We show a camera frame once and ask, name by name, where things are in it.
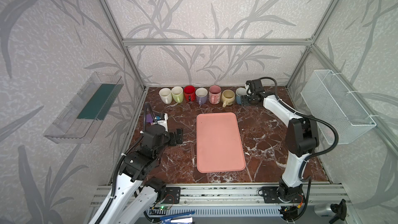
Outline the pink plastic tray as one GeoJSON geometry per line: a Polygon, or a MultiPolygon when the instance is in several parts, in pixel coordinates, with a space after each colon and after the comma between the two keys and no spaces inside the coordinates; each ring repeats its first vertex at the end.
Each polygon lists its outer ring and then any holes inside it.
{"type": "Polygon", "coordinates": [[[242,171],[246,167],[234,113],[197,116],[197,168],[201,173],[242,171]]]}

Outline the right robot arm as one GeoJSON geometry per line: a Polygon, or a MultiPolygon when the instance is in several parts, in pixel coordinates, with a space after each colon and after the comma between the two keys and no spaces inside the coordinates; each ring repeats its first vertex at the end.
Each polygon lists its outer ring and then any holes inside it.
{"type": "Polygon", "coordinates": [[[337,130],[324,120],[312,115],[296,111],[286,104],[277,91],[277,81],[271,77],[248,80],[245,85],[246,93],[240,97],[243,106],[263,104],[286,126],[285,143],[288,148],[288,160],[282,179],[279,182],[277,196],[282,202],[290,202],[302,190],[302,184],[311,178],[304,178],[304,170],[311,158],[331,152],[339,143],[337,130]],[[332,145],[319,152],[318,124],[329,128],[334,136],[332,145]]]}

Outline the white mug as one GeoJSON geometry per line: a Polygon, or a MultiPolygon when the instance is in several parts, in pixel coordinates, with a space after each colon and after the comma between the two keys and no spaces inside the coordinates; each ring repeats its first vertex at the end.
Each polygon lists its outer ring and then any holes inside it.
{"type": "Polygon", "coordinates": [[[159,96],[160,96],[160,98],[161,98],[161,101],[164,103],[164,104],[171,104],[171,102],[172,102],[172,100],[173,100],[173,97],[172,97],[172,92],[171,92],[171,89],[170,88],[162,88],[160,91],[159,91],[159,96]]]}

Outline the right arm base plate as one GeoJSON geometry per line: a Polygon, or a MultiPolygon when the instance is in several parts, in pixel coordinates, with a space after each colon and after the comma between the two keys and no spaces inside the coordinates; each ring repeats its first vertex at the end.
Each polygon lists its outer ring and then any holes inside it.
{"type": "Polygon", "coordinates": [[[264,203],[303,203],[306,200],[301,187],[266,186],[259,190],[259,195],[264,203]]]}

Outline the red mug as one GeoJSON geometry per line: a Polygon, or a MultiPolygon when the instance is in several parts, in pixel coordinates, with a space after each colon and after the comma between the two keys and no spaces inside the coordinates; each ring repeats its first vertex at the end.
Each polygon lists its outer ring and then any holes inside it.
{"type": "Polygon", "coordinates": [[[184,98],[188,102],[195,101],[195,99],[196,99],[195,91],[196,91],[196,89],[194,86],[192,86],[192,85],[185,86],[183,89],[184,98]]]}

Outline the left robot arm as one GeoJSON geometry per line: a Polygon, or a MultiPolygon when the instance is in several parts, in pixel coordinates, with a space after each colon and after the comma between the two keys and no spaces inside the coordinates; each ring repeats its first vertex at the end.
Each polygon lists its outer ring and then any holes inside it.
{"type": "Polygon", "coordinates": [[[148,208],[169,197],[164,181],[147,176],[160,165],[167,147],[182,142],[183,129],[169,132],[160,124],[145,127],[135,144],[121,154],[111,190],[90,223],[133,224],[141,215],[147,215],[148,208]]]}

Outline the light green mug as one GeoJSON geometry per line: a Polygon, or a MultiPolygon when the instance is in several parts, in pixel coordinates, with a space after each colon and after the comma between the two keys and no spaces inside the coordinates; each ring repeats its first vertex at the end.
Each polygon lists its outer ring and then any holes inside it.
{"type": "Polygon", "coordinates": [[[173,87],[171,90],[172,98],[177,103],[180,104],[184,100],[184,93],[182,87],[173,87]]]}

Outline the beige teapot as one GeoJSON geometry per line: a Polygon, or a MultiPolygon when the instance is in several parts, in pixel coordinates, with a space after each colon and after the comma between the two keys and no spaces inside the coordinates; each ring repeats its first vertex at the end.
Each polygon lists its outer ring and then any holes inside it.
{"type": "Polygon", "coordinates": [[[223,108],[233,105],[235,103],[235,92],[232,90],[224,90],[221,95],[223,108]]]}

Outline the lavender mug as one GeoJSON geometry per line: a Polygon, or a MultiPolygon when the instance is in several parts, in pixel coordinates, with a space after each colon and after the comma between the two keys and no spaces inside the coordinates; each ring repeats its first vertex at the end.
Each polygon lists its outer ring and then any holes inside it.
{"type": "Polygon", "coordinates": [[[208,90],[206,88],[198,88],[195,91],[196,101],[199,105],[203,105],[208,99],[208,90]]]}

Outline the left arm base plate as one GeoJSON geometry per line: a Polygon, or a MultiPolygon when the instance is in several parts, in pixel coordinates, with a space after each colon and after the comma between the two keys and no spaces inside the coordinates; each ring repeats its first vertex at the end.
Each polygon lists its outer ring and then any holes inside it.
{"type": "Polygon", "coordinates": [[[178,204],[180,202],[181,188],[180,187],[169,187],[165,189],[164,198],[160,202],[161,204],[178,204]]]}

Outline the blue mug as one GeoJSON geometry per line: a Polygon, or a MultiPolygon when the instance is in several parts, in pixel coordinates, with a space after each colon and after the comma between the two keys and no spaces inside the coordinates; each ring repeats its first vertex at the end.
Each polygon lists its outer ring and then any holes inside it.
{"type": "Polygon", "coordinates": [[[237,88],[235,91],[235,99],[238,105],[242,104],[242,96],[247,95],[246,88],[237,88]]]}

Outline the pink mug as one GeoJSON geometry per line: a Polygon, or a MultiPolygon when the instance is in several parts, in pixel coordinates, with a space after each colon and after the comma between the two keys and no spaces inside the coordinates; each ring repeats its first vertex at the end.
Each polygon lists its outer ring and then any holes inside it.
{"type": "Polygon", "coordinates": [[[222,94],[221,87],[218,85],[212,85],[209,88],[209,97],[208,97],[209,102],[213,105],[220,103],[221,94],[222,94]]]}

